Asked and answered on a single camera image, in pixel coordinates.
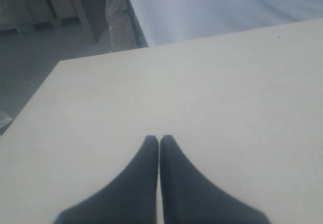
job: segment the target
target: table surface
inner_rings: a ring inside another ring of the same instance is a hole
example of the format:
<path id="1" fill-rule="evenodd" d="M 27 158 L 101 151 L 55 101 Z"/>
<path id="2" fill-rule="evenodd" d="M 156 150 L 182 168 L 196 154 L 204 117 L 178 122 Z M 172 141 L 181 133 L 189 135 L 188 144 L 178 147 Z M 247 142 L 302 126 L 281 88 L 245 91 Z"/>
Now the table surface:
<path id="1" fill-rule="evenodd" d="M 1 138 L 0 223 L 52 223 L 148 134 L 272 223 L 321 223 L 322 126 L 322 19 L 62 61 Z"/>

